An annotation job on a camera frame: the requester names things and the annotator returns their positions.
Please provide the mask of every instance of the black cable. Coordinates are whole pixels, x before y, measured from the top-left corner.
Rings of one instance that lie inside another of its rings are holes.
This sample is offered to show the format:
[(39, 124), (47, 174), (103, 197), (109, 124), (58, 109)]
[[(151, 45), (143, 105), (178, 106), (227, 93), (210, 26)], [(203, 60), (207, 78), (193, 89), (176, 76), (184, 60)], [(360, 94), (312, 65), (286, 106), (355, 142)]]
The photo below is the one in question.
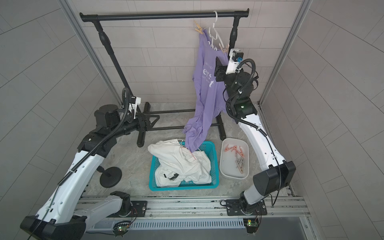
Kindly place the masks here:
[(104, 234), (104, 235), (111, 235), (111, 236), (116, 236), (114, 234), (110, 234), (110, 233), (103, 233), (103, 232), (86, 232), (86, 233), (89, 233), (89, 234)]
[(75, 164), (75, 166), (69, 172), (67, 172), (67, 174), (58, 183), (59, 186), (61, 186), (74, 172), (76, 172), (77, 168), (79, 168), (90, 155), (94, 154), (96, 152), (96, 150), (104, 142), (106, 142), (109, 138), (111, 138), (113, 135), (115, 135), (115, 133), (119, 130), (119, 128), (121, 128), (121, 126), (124, 124), (125, 118), (127, 117), (128, 112), (129, 112), (128, 106), (129, 106), (129, 103), (130, 103), (129, 101), (131, 98), (131, 94), (130, 94), (128, 88), (124, 88), (122, 90), (122, 95), (126, 95), (127, 93), (128, 93), (128, 96), (125, 97), (125, 104), (124, 104), (125, 111), (123, 113), (123, 116), (122, 116), (119, 124), (107, 136), (103, 137), (103, 139), (101, 139), (100, 142), (97, 143), (96, 146), (92, 150), (90, 150), (77, 164)]
[(45, 215), (44, 215), (43, 218), (40, 220), (40, 222), (37, 224), (37, 226), (35, 227), (35, 229), (32, 231), (31, 235), (29, 235), (29, 237), (28, 237), (27, 240), (29, 240), (29, 239), (32, 237), (32, 235), (35, 233), (36, 229), (40, 226), (41, 222), (42, 222), (42, 221), (44, 220), (44, 218), (47, 216), (49, 210), (51, 209), (53, 200), (54, 200), (54, 198), (55, 198), (55, 196), (56, 196), (56, 194), (57, 194), (57, 190), (59, 189), (59, 187), (60, 187), (60, 186), (57, 186), (56, 191), (55, 191), (55, 193), (54, 193), (54, 195), (53, 195), (53, 197), (52, 197), (51, 203), (49, 204), (49, 207), (48, 207), (47, 211), (45, 212)]

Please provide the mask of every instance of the clothes rack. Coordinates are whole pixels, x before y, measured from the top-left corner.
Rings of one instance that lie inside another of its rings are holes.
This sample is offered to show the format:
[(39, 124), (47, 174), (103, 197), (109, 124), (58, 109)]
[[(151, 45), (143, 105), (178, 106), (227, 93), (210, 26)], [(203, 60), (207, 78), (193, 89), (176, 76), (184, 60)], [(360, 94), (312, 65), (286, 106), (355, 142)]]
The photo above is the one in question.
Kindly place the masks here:
[[(233, 27), (232, 31), (229, 37), (229, 50), (228, 52), (235, 47), (235, 42), (237, 39), (237, 27), (240, 21), (240, 18), (242, 17), (248, 17), (249, 15), (249, 8), (246, 11), (233, 11), (233, 12), (217, 12), (217, 17), (233, 17)], [(115, 53), (112, 49), (111, 42), (106, 35), (106, 33), (103, 30), (103, 27), (101, 26), (100, 21), (113, 21), (113, 20), (144, 20), (144, 19), (171, 19), (171, 18), (215, 18), (216, 13), (215, 12), (200, 12), (200, 13), (150, 13), (150, 14), (126, 14), (126, 15), (97, 15), (97, 14), (91, 14), (91, 15), (84, 15), (80, 13), (81, 20), (83, 22), (91, 22), (95, 26), (96, 30), (99, 33), (100, 41), (105, 47), (108, 55), (111, 57), (111, 60), (113, 62), (113, 65), (115, 66), (117, 72), (119, 73), (119, 76), (121, 78), (121, 81), (123, 82), (124, 86), (129, 89), (129, 92), (131, 95), (134, 96), (132, 93), (131, 88), (129, 87), (129, 84), (124, 76), (124, 73), (121, 70), (120, 64), (116, 59)], [(149, 102), (146, 102), (144, 105), (143, 113), (149, 113), (149, 114), (161, 114), (161, 113), (185, 113), (185, 112), (194, 112), (195, 109), (182, 109), (182, 110), (169, 110), (169, 111), (150, 111), (151, 105)], [(137, 106), (137, 112), (141, 112), (139, 106)], [(225, 129), (223, 125), (223, 121), (221, 119), (221, 115), (219, 114), (216, 117), (217, 123), (213, 123), (211, 126), (217, 126), (219, 131), (219, 136), (221, 140), (226, 139)], [(170, 129), (183, 129), (184, 126), (170, 126), (170, 127), (154, 127), (151, 131), (158, 131), (158, 130), (170, 130)], [(139, 136), (137, 138), (137, 146), (142, 147), (144, 146), (144, 140), (145, 140), (145, 132), (140, 132)]]

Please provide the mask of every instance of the blue plastic basket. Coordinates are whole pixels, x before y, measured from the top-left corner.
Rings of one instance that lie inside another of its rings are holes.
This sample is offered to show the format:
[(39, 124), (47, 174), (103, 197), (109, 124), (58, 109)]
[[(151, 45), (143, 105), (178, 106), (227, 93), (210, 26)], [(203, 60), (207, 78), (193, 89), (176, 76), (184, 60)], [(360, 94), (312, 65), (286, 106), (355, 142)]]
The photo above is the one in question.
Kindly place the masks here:
[(160, 166), (159, 159), (155, 156), (152, 157), (151, 171), (149, 173), (149, 189), (152, 191), (171, 191), (171, 190), (189, 190), (189, 189), (210, 189), (218, 186), (218, 164), (215, 144), (210, 141), (204, 141), (199, 147), (201, 151), (204, 151), (211, 161), (211, 171), (209, 174), (212, 177), (212, 182), (209, 184), (194, 184), (192, 181), (182, 181), (178, 187), (158, 187), (155, 180), (155, 171)]

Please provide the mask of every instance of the wire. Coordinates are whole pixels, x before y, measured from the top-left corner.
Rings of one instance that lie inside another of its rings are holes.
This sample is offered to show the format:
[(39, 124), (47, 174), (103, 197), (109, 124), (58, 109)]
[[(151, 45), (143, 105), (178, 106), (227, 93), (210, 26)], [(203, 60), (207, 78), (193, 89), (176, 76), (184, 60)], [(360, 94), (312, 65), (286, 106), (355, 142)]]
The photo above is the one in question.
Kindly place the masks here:
[(60, 186), (57, 186), (56, 191), (55, 191), (55, 193), (54, 193), (54, 195), (53, 195), (53, 197), (52, 197), (51, 203), (49, 204), (49, 207), (48, 207), (47, 211), (45, 212), (45, 215), (44, 215), (43, 218), (40, 220), (40, 222), (37, 224), (37, 226), (35, 227), (35, 229), (32, 231), (31, 235), (29, 235), (29, 237), (27, 238), (27, 240), (29, 240), (29, 239), (32, 237), (32, 235), (35, 233), (36, 229), (40, 226), (41, 222), (42, 222), (42, 221), (44, 220), (44, 218), (47, 216), (49, 210), (51, 209), (53, 200), (54, 200), (54, 198), (55, 198), (55, 196), (56, 196), (56, 194), (57, 194), (57, 190), (59, 189), (59, 187), (60, 187)]
[(86, 232), (86, 233), (89, 233), (89, 234), (104, 234), (104, 235), (111, 235), (111, 236), (116, 236), (114, 234), (110, 234), (110, 233), (103, 233), (103, 232)]

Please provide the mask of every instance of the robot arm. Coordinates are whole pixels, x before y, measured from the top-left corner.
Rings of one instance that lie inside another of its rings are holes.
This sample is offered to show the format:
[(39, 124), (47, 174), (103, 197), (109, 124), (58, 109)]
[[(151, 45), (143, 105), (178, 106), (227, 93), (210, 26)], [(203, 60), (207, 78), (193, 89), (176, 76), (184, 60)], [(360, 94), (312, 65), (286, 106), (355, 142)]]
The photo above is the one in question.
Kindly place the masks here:
[[(287, 162), (277, 151), (271, 139), (266, 134), (257, 110), (249, 96), (254, 90), (252, 82), (258, 86), (258, 75), (252, 59), (243, 60), (239, 49), (231, 49), (228, 66), (223, 66), (216, 58), (216, 81), (224, 81), (228, 99), (226, 100), (227, 114), (239, 124), (245, 132), (260, 163), (261, 173), (253, 176), (253, 185), (244, 191), (239, 199), (239, 205), (244, 213), (252, 213), (258, 202), (274, 191), (286, 187), (295, 173), (294, 163)], [(243, 71), (244, 64), (251, 64), (251, 74)]]

